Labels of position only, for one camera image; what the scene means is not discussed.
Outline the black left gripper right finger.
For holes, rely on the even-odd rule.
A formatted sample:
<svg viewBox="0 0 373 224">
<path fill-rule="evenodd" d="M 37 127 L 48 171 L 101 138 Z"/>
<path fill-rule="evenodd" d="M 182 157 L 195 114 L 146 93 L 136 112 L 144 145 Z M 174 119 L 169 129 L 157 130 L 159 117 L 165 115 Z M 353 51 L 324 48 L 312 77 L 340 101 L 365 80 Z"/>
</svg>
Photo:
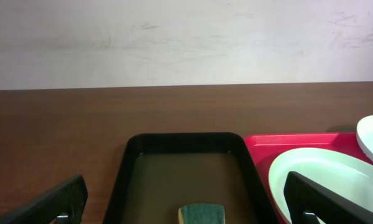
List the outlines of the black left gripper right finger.
<svg viewBox="0 0 373 224">
<path fill-rule="evenodd" d="M 373 212 L 291 171 L 283 189 L 291 223 L 373 224 Z"/>
</svg>

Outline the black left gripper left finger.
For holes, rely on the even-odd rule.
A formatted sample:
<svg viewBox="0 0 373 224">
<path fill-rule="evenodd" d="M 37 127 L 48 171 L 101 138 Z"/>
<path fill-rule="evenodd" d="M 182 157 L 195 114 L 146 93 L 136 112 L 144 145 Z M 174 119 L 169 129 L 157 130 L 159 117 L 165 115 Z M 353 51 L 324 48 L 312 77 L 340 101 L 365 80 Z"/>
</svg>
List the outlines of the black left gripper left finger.
<svg viewBox="0 0 373 224">
<path fill-rule="evenodd" d="M 76 175 L 0 216 L 0 224 L 75 223 L 82 221 L 88 191 Z"/>
</svg>

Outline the pale green plate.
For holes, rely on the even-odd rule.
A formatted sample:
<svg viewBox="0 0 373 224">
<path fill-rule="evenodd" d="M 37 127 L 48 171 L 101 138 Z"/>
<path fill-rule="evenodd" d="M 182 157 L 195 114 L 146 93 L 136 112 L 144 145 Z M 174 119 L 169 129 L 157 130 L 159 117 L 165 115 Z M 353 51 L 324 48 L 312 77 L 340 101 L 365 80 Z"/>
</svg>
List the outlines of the pale green plate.
<svg viewBox="0 0 373 224">
<path fill-rule="evenodd" d="M 291 222 L 283 188 L 291 171 L 373 212 L 373 165 L 327 149 L 303 147 L 281 153 L 269 169 L 269 187 L 277 210 Z"/>
</svg>

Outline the green yellow sponge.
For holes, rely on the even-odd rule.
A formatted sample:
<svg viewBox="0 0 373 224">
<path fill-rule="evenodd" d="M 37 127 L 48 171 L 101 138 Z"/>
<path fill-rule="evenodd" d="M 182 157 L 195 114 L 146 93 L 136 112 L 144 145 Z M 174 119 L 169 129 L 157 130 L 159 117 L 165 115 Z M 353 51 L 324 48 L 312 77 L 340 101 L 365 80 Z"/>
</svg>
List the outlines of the green yellow sponge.
<svg viewBox="0 0 373 224">
<path fill-rule="evenodd" d="M 209 203 L 188 204 L 178 209 L 179 224 L 225 224 L 222 205 Z"/>
</svg>

